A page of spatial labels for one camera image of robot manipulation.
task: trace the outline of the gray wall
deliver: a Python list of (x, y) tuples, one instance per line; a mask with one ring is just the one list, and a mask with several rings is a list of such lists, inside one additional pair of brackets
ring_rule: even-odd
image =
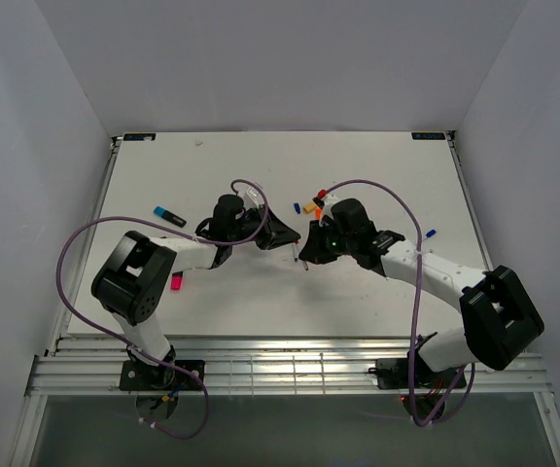
[(38, 0), (112, 135), (456, 128), (525, 0)]
[(53, 327), (58, 250), (88, 216), (108, 153), (34, 0), (0, 0), (0, 465)]
[(544, 318), (560, 413), (560, 2), (529, 1), (458, 134), (490, 253)]

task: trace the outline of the cable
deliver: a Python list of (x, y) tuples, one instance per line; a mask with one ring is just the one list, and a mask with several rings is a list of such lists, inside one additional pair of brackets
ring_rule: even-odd
[[(253, 240), (256, 237), (256, 235), (261, 231), (261, 229), (263, 228), (265, 222), (267, 221), (267, 217), (269, 215), (269, 203), (267, 202), (267, 197), (265, 196), (263, 191), (258, 186), (256, 186), (254, 183), (249, 182), (248, 180), (243, 180), (241, 178), (233, 180), (230, 183), (230, 187), (234, 190), (234, 185), (237, 184), (237, 183), (244, 183), (244, 184), (254, 188), (255, 190), (257, 190), (261, 194), (262, 200), (264, 201), (264, 212), (262, 214), (262, 219), (261, 219), (261, 223), (259, 224), (259, 226), (254, 230), (254, 232), (250, 236), (248, 236), (247, 238), (245, 238), (243, 240), (238, 240), (238, 241), (214, 241), (214, 240), (207, 240), (205, 238), (197, 238), (196, 241), (198, 241), (199, 243), (207, 244), (207, 245), (236, 246), (236, 245), (242, 245), (243, 243), (247, 243), (248, 241)], [(179, 232), (179, 231), (175, 231), (175, 230), (170, 229), (168, 227), (160, 226), (159, 224), (155, 224), (153, 222), (145, 221), (143, 219), (138, 219), (138, 218), (135, 218), (135, 217), (110, 216), (110, 217), (103, 217), (103, 218), (95, 219), (91, 222), (88, 222), (87, 224), (82, 225), (78, 229), (76, 229), (68, 237), (68, 239), (64, 243), (64, 246), (62, 247), (61, 252), (59, 253), (59, 258), (57, 259), (57, 266), (55, 267), (55, 287), (57, 288), (57, 295), (59, 295), (60, 299), (64, 303), (64, 306), (66, 306), (70, 310), (71, 313), (73, 313), (77, 318), (79, 318), (84, 323), (88, 324), (89, 326), (91, 326), (94, 329), (97, 329), (98, 331), (101, 331), (102, 333), (107, 334), (108, 336), (111, 336), (114, 339), (117, 339), (117, 340), (123, 342), (127, 347), (134, 348), (135, 351), (139, 355), (141, 355), (142, 357), (144, 357), (144, 358), (146, 358), (146, 359), (148, 359), (148, 360), (150, 360), (150, 361), (152, 361), (152, 362), (154, 362), (158, 365), (162, 365), (163, 367), (169, 368), (172, 371), (181, 373), (181, 374), (185, 375), (186, 377), (190, 377), (200, 386), (200, 389), (204, 393), (204, 417), (202, 418), (202, 422), (200, 423), (200, 425), (195, 430), (193, 430), (192, 433), (190, 433), (188, 435), (181, 435), (181, 434), (176, 433), (174, 431), (171, 431), (171, 430), (169, 430), (165, 427), (162, 427), (158, 424), (155, 424), (152, 420), (146, 420), (145, 418), (141, 418), (142, 421), (144, 421), (146, 423), (149, 423), (153, 428), (157, 428), (157, 429), (163, 431), (164, 433), (167, 433), (168, 435), (170, 435), (174, 438), (177, 438), (179, 440), (189, 440), (189, 439), (195, 437), (198, 433), (200, 433), (202, 431), (202, 429), (204, 429), (204, 427), (206, 425), (206, 422), (209, 418), (209, 410), (210, 410), (210, 407), (209, 407), (209, 405), (210, 405), (209, 404), (209, 392), (207, 391), (207, 388), (204, 385), (204, 383), (202, 382), (202, 380), (199, 377), (197, 377), (196, 375), (194, 375), (192, 372), (189, 372), (188, 370), (185, 370), (184, 368), (177, 367), (176, 365), (172, 365), (170, 363), (158, 360), (157, 358), (155, 358), (155, 357), (149, 355), (148, 353), (146, 353), (141, 348), (136, 347), (133, 342), (131, 342), (130, 340), (128, 340), (124, 336), (121, 336), (120, 334), (115, 333), (114, 331), (111, 331), (111, 330), (101, 326), (100, 324), (97, 324), (97, 323), (93, 322), (89, 318), (86, 318), (79, 311), (77, 311), (75, 309), (73, 304), (68, 300), (68, 298), (66, 297), (66, 294), (64, 293), (64, 287), (62, 285), (62, 267), (63, 267), (63, 264), (64, 264), (64, 258), (66, 258), (66, 253), (68, 253), (68, 250), (70, 249), (72, 243), (75, 241), (75, 239), (82, 232), (86, 231), (90, 227), (97, 226), (98, 224), (102, 224), (104, 222), (111, 222), (111, 221), (134, 222), (134, 223), (137, 223), (137, 224), (142, 224), (144, 226), (153, 227), (155, 229), (159, 229), (159, 230), (164, 231), (164, 232), (168, 232), (169, 234), (174, 234), (174, 235), (177, 235), (177, 236), (181, 236), (182, 238), (186, 238), (188, 240), (193, 240), (193, 236), (189, 235), (187, 233), (182, 233), (182, 232)]]
[[(405, 203), (405, 201), (403, 201), (401, 197), (397, 195), (395, 192), (393, 192), (390, 188), (385, 187), (384, 185), (381, 185), (377, 182), (372, 182), (370, 180), (353, 179), (353, 180), (347, 180), (333, 185), (331, 188), (327, 189), (327, 193), (331, 193), (334, 190), (337, 190), (338, 188), (344, 187), (346, 185), (354, 185), (354, 184), (371, 185), (372, 187), (376, 187), (383, 190), (388, 195), (393, 197), (402, 206), (402, 208), (405, 210), (410, 220), (412, 221), (412, 224), (414, 224), (414, 228), (416, 229), (416, 250), (419, 252), (422, 251), (421, 248), (423, 245), (423, 233), (421, 231), (420, 224), (418, 224), (418, 220), (416, 219), (416, 216), (409, 208), (409, 206)], [(464, 394), (464, 397), (462, 398), (460, 403), (455, 407), (455, 409), (453, 409), (452, 413), (449, 413), (447, 416), (444, 416), (438, 420), (434, 420), (434, 417), (438, 413), (439, 408), (442, 406), (442, 404), (444, 404), (444, 402), (446, 402), (449, 394), (451, 393), (453, 388), (457, 385), (457, 382), (461, 379), (462, 375), (464, 374), (464, 369), (466, 368), (465, 366), (458, 368), (455, 377), (451, 381), (450, 385), (446, 388), (446, 391), (444, 392), (440, 400), (437, 401), (437, 404), (434, 406), (434, 408), (429, 413), (429, 415), (427, 415), (427, 417), (424, 419), (419, 418), (418, 410), (416, 409), (416, 393), (415, 393), (416, 388), (414, 387), (415, 384), (414, 372), (416, 371), (416, 334), (418, 328), (418, 310), (420, 308), (420, 297), (421, 297), (422, 289), (423, 289), (423, 255), (418, 254), (418, 257), (416, 258), (416, 291), (414, 293), (414, 306), (412, 309), (412, 324), (411, 324), (411, 331), (409, 337), (409, 355), (408, 355), (409, 375), (407, 376), (407, 385), (409, 389), (409, 406), (411, 407), (411, 411), (412, 411), (412, 419), (414, 420), (414, 423), (420, 427), (427, 426), (431, 422), (436, 423), (436, 422), (442, 422), (448, 420), (452, 415), (457, 413), (462, 408), (462, 406), (466, 403), (466, 400), (468, 399), (468, 395), (470, 394), (471, 389), (473, 388), (474, 373), (475, 373), (475, 367), (474, 364), (472, 364), (471, 378), (468, 383), (468, 387), (466, 388), (466, 393)]]

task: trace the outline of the white table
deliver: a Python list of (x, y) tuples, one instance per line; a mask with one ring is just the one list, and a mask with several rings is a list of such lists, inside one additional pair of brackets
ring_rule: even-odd
[[(154, 141), (124, 141), (101, 217), (134, 216), (165, 223), (153, 214), (161, 205), (185, 218), (192, 233), (209, 217), (229, 182), (259, 183), (278, 217), (306, 239), (312, 216), (296, 214), (321, 188), (350, 178), (368, 178), (395, 190), (426, 232), (437, 234), (424, 249), (483, 268), (473, 221), (446, 141), (417, 141), (409, 132), (228, 132), (158, 133)], [(415, 239), (400, 206), (372, 187), (337, 193), (358, 198), (380, 230)], [(90, 294), (90, 284), (123, 234), (163, 233), (113, 222), (99, 226), (76, 301), (93, 321), (118, 331), (110, 313)], [(163, 292), (157, 316), (170, 336), (406, 337), (413, 287), (359, 268), (350, 258), (305, 271), (290, 246), (260, 251), (252, 243), (233, 249), (219, 269), (185, 273), (183, 289)], [(461, 326), (448, 305), (425, 294), (419, 332)], [(72, 318), (68, 334), (97, 331)]]

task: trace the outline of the blue marker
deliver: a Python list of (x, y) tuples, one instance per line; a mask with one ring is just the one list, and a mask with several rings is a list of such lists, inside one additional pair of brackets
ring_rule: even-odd
[(167, 209), (162, 208), (161, 206), (157, 206), (153, 211), (157, 216), (161, 219), (165, 219), (167, 222), (174, 224), (178, 227), (184, 227), (187, 224), (187, 221), (182, 217), (177, 216), (176, 214), (171, 213)]

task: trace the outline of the yellow object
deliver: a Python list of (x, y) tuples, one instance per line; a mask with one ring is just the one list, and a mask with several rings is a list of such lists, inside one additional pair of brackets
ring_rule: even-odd
[(309, 202), (308, 204), (306, 204), (301, 210), (303, 211), (304, 214), (310, 214), (316, 208), (317, 208), (317, 205), (313, 201), (313, 202)]

